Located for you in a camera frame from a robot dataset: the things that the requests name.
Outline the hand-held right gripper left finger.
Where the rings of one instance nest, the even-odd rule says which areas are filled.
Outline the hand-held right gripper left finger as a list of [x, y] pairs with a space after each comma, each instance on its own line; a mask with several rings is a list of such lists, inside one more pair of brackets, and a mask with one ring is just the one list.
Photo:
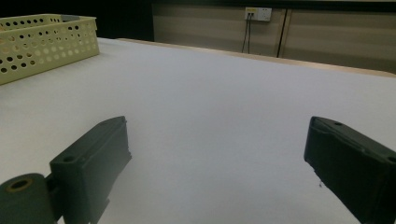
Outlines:
[[55, 215], [65, 224], [97, 224], [131, 158], [124, 116], [95, 125], [49, 163]]

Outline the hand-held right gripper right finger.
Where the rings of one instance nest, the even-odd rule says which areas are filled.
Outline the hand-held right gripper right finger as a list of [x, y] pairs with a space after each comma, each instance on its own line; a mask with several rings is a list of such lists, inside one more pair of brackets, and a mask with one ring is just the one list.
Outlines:
[[362, 224], [396, 222], [396, 152], [345, 124], [310, 120], [304, 160]]

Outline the yellow perforated plastic basket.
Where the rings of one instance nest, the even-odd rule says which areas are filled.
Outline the yellow perforated plastic basket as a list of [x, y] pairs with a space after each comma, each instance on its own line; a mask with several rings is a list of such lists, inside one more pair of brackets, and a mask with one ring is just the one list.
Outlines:
[[99, 53], [95, 17], [63, 22], [61, 14], [0, 18], [0, 85]]

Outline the white table mat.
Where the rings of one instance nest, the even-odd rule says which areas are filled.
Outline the white table mat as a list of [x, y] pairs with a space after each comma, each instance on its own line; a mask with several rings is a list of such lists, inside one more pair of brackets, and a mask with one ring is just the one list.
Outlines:
[[132, 160], [100, 224], [357, 224], [304, 161], [309, 120], [396, 150], [396, 78], [101, 39], [100, 54], [0, 86], [0, 183], [47, 174], [98, 122]]

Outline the white wall socket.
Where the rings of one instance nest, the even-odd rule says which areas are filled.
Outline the white wall socket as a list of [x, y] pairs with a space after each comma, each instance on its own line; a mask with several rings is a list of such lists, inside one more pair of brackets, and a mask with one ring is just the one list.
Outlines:
[[246, 7], [245, 19], [248, 21], [269, 21], [271, 20], [272, 9], [269, 7]]

